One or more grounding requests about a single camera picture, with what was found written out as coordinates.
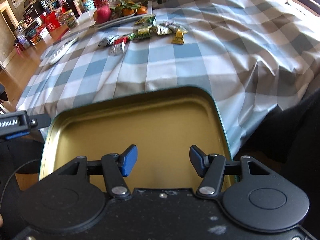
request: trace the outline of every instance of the blue gripper pad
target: blue gripper pad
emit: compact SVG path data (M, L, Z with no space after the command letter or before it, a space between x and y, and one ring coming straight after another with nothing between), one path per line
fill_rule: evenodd
M119 156L120 167L119 170L123 177L129 176L138 159L138 148L135 145L130 145L128 149Z
M25 136L25 135L28 135L30 132L18 132L18 133L15 133L15 134L12 134L12 135L8 135L5 139L6 140L11 140L11 139L14 139L14 138L17 138L17 137L21 137L21 136Z
M203 178L209 167L208 156L196 145L192 145L189 150L189 158L198 176Z

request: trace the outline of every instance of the yellow snack packet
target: yellow snack packet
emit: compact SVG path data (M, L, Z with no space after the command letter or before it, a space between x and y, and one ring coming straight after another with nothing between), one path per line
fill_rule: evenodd
M183 41L183 32L180 31L180 30L177 30L176 32L176 36L174 37L174 39L172 40L173 44L184 44L184 41Z

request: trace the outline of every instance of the red box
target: red box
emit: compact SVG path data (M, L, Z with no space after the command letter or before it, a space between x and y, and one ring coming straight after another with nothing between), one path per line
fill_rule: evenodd
M56 13L55 11L51 12L50 14L48 14L45 19L44 22L47 25L47 29L49 32L54 31L55 29L59 28L61 25L58 22L57 18L56 18Z

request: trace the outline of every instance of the black cable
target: black cable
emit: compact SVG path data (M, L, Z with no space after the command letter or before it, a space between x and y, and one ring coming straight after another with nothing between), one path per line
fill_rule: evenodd
M2 200L3 200L3 197L4 197L4 192L10 182L10 180L12 179L12 177L21 169L23 168L24 166L30 164L30 163L33 163L33 162L37 162L39 161L40 159L34 159L34 160L31 160L31 161L28 161L26 163L24 163L23 165L21 165L19 168L17 168L9 177L9 179L7 180L6 184L4 185L4 188L3 188L3 191L2 191L2 195L1 195L1 199L0 199L0 209L1 209L1 204L2 204Z

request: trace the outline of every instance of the wooden floor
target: wooden floor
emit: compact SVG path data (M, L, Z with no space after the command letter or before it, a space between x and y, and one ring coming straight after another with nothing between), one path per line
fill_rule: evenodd
M8 95L8 102L4 102L4 107L8 111L16 110L23 90L39 66L41 54L66 31L66 28L66 25L63 25L49 33L36 45L36 48L29 47L21 53L21 56L16 53L5 69L0 72L0 83L5 87ZM38 180L38 174L16 174L16 177L22 190L27 189Z

